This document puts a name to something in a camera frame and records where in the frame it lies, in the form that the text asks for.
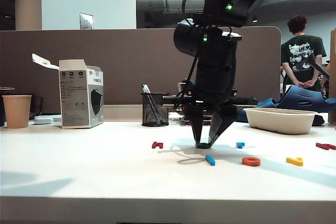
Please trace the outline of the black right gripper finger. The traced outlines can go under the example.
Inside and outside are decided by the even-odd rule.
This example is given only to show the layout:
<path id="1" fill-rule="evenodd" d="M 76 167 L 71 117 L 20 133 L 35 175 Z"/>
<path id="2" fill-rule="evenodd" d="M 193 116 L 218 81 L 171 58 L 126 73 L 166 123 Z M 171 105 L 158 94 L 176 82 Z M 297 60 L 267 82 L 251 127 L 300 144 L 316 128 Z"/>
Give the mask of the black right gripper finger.
<path id="1" fill-rule="evenodd" d="M 208 143 L 212 146 L 219 136 L 237 120 L 236 106 L 221 106 L 213 112 Z"/>
<path id="2" fill-rule="evenodd" d="M 184 117 L 192 126 L 195 140 L 195 147 L 199 147 L 203 127 L 203 109 L 198 105 L 186 104 L 184 107 Z"/>

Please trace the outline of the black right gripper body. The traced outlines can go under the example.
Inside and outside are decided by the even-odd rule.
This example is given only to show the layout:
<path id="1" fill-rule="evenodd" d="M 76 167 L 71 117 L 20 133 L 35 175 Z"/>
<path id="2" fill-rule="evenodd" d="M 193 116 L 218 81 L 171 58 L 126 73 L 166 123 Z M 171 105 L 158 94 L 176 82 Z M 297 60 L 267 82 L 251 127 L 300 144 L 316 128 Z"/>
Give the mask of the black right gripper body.
<path id="1" fill-rule="evenodd" d="M 179 115 L 186 115 L 188 108 L 201 108 L 203 114 L 210 115 L 218 106 L 223 107 L 230 104 L 236 105 L 238 108 L 253 108 L 258 104 L 258 100 L 255 97 L 240 97 L 236 88 L 232 88 L 228 102 L 222 104 L 194 98 L 191 88 L 188 88 L 184 95 L 180 92 L 177 95 L 162 97 L 162 105 L 173 108 Z"/>

